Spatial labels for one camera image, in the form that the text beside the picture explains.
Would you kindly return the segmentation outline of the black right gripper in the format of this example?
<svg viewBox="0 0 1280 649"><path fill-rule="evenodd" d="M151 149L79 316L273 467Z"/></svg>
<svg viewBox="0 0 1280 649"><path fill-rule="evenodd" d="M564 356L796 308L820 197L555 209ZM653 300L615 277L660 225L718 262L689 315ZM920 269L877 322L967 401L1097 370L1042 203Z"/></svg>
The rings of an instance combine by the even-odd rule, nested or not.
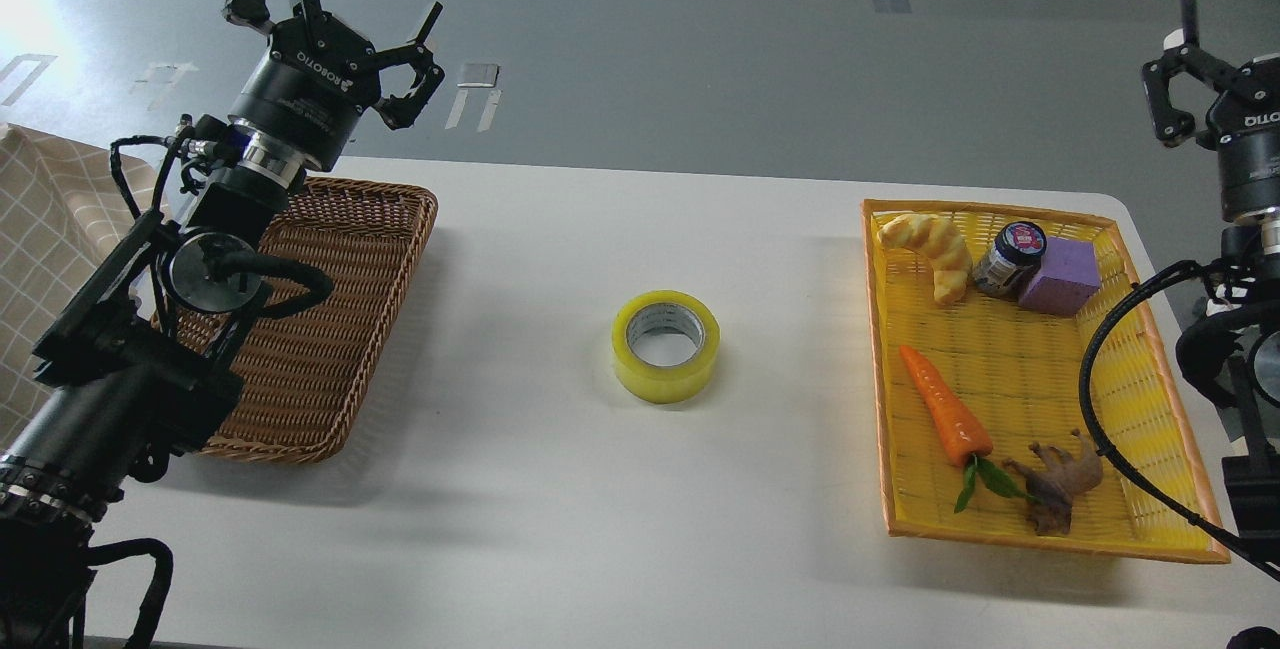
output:
<svg viewBox="0 0 1280 649"><path fill-rule="evenodd" d="M1152 129L1162 146L1174 148L1196 140L1215 148L1219 161L1220 206L1224 221L1252 224L1279 206L1279 61L1256 58L1245 64L1267 99L1260 105L1234 96L1234 67L1201 47L1197 0L1179 0L1180 26L1164 40L1160 58L1142 69L1142 84ZM1192 76L1220 93L1199 129L1192 113L1175 108L1170 84L1176 76Z"/></svg>

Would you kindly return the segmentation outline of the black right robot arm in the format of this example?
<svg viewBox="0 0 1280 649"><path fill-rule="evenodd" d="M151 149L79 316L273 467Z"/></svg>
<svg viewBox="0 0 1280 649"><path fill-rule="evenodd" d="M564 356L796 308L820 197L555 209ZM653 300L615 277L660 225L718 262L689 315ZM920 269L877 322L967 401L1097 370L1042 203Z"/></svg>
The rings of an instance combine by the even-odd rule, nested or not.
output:
<svg viewBox="0 0 1280 649"><path fill-rule="evenodd" d="M1277 568L1277 448L1262 411L1277 406L1277 56L1230 65L1201 44L1197 0L1179 0L1180 26L1140 70L1155 138L1193 140L1215 154L1224 230L1207 269L1207 306L1175 346L1187 383L1234 410L1245 443L1222 462L1236 526L1252 563Z"/></svg>

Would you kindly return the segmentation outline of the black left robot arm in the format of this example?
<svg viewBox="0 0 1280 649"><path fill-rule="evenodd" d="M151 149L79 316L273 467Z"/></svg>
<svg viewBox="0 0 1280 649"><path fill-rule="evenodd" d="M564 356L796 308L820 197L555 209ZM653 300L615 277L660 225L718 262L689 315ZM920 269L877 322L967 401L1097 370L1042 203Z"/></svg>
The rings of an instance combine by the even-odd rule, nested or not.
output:
<svg viewBox="0 0 1280 649"><path fill-rule="evenodd" d="M81 648L100 566L154 571L128 648L154 641L174 558L152 538L93 545L125 479L154 483L239 405L233 362L253 326L325 302L319 268L262 253L268 227L332 172L365 111L411 128L443 83L428 38L378 49L320 0L227 0L268 47L225 119L115 140L110 175L133 225L35 343L52 396L3 454L3 645Z"/></svg>

